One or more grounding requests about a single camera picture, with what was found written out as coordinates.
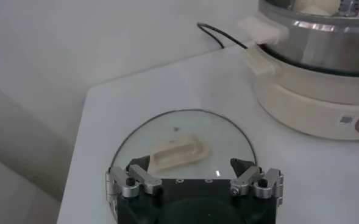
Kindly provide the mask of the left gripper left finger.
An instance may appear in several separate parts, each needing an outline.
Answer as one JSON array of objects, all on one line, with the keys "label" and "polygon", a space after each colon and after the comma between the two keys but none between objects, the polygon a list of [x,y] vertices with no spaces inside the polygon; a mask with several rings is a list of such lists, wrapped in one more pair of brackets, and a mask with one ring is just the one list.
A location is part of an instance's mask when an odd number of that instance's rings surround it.
[{"label": "left gripper left finger", "polygon": [[105,173],[105,191],[107,201],[115,201],[118,196],[134,198],[144,192],[157,195],[163,189],[163,181],[148,173],[150,156],[135,158],[125,169],[110,166]]}]

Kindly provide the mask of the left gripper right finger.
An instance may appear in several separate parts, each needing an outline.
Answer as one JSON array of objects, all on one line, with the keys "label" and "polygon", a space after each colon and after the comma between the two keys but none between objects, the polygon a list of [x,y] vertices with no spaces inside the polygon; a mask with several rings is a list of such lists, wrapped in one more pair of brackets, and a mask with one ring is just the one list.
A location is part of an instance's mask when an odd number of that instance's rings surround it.
[{"label": "left gripper right finger", "polygon": [[240,197],[251,192],[259,199],[276,198],[277,206],[283,204],[284,174],[279,169],[264,172],[254,162],[236,158],[230,160],[230,165],[236,175],[229,181],[231,195]]}]

